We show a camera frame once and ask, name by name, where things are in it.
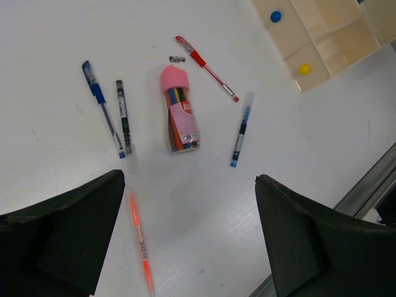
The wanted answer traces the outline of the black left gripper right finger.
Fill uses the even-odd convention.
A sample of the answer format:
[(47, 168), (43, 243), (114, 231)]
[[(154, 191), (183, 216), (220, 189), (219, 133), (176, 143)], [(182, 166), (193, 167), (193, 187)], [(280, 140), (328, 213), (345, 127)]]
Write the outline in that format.
[(395, 228), (342, 214), (266, 174), (257, 208), (278, 296), (394, 296)]

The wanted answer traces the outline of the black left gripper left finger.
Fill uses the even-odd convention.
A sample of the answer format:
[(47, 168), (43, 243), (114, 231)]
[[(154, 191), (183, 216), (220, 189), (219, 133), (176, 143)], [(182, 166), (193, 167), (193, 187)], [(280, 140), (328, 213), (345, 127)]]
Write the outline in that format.
[(95, 294), (125, 188), (113, 170), (1, 215), (1, 296)]

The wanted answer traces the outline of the pink capped marker bottle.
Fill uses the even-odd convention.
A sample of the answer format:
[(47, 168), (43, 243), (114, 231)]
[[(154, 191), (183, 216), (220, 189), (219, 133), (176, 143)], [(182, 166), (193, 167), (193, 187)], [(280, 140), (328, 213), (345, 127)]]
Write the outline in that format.
[(200, 132), (189, 100), (187, 72), (169, 65), (160, 75), (161, 91), (168, 112), (168, 141), (174, 154), (193, 152), (200, 147)]

